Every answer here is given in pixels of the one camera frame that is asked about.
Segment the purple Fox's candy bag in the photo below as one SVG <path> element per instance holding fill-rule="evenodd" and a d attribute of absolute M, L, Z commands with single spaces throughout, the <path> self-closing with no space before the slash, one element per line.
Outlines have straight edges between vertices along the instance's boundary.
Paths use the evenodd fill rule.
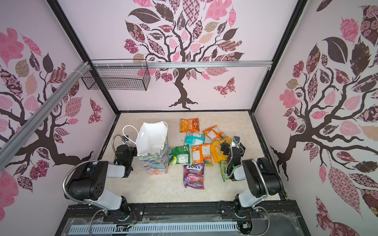
<path fill-rule="evenodd" d="M 184 187 L 204 189 L 204 163 L 184 165 Z"/>

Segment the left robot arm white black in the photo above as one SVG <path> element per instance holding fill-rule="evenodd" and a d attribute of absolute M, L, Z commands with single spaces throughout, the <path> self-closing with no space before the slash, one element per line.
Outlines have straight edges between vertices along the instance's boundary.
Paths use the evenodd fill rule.
<path fill-rule="evenodd" d="M 136 148 L 124 144 L 115 149 L 115 161 L 85 161 L 71 169 L 63 180 L 63 192 L 67 199 L 77 203 L 94 205 L 105 211 L 131 213 L 124 196 L 105 188 L 107 179 L 128 178 L 133 171 L 132 162 Z"/>

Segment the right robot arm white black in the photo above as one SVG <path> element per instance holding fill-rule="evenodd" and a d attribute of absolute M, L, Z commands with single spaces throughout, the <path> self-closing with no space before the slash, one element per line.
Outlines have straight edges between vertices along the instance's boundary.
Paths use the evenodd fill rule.
<path fill-rule="evenodd" d="M 245 151 L 246 148 L 238 136 L 233 136 L 220 145 L 221 154 L 226 156 L 221 168 L 223 175 L 234 182 L 247 181 L 248 188 L 235 197 L 234 205 L 237 210 L 255 208 L 284 189 L 281 177 L 268 158 L 242 160 Z"/>

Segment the patterned paper gift bag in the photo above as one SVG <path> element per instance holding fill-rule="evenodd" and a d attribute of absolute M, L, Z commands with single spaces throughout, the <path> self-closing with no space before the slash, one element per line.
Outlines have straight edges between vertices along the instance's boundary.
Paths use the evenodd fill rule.
<path fill-rule="evenodd" d="M 126 125 L 123 127 L 123 134 L 125 134 L 127 128 L 132 128 L 137 132 L 135 140 L 130 138 L 127 138 L 127 140 L 135 144 L 137 157 L 148 174 L 166 174 L 169 163 L 167 123 L 143 123 L 139 130 L 132 125 Z"/>

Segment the green Fox's candy bag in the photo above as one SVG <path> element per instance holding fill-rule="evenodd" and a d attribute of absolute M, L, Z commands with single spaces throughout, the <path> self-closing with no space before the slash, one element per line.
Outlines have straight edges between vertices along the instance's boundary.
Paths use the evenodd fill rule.
<path fill-rule="evenodd" d="M 223 180 L 223 182 L 226 182 L 227 180 L 229 180 L 229 178 L 227 177 L 227 173 L 226 173 L 227 161 L 222 160 L 222 161 L 219 162 L 219 165 L 220 165 L 220 173 L 221 173 L 222 180 Z"/>

